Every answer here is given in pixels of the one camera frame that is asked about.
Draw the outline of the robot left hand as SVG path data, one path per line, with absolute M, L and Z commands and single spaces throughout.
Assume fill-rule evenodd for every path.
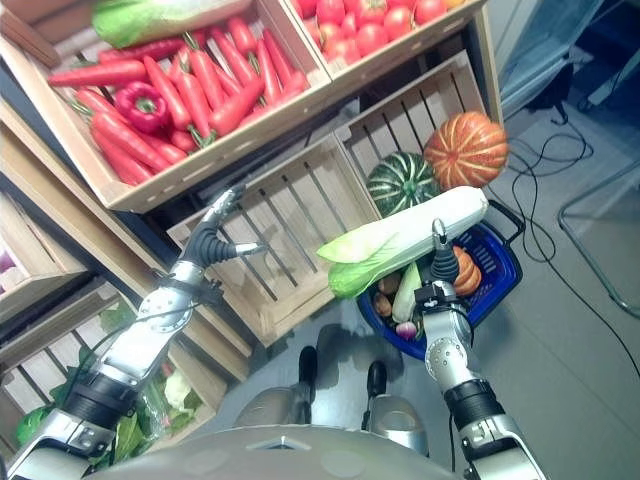
M 190 262 L 205 269 L 217 263 L 253 255 L 266 249 L 263 243 L 229 243 L 218 237 L 223 221 L 235 209 L 245 191 L 245 185 L 234 185 L 214 199 L 182 249 L 180 261 Z

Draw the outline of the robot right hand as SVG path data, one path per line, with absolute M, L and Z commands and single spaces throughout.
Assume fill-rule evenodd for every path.
M 454 294 L 454 283 L 459 275 L 459 263 L 444 222 L 440 218 L 432 222 L 432 238 L 434 256 L 430 266 L 431 279 L 449 293 Z

